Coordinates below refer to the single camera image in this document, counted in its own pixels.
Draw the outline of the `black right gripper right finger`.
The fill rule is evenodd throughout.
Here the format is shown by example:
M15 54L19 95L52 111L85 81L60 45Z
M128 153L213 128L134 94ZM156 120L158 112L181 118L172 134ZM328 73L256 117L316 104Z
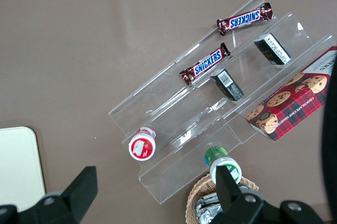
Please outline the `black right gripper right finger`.
M216 193L223 211L211 223L324 223L303 202L286 200L277 208L251 192L241 192L225 166L216 168Z

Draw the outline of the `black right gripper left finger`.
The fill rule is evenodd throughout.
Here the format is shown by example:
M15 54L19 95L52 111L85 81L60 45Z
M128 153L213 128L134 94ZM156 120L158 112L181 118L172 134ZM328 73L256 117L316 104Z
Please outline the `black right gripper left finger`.
M80 223L97 193L96 167L87 166L60 195L42 198L25 211L1 205L1 223Z

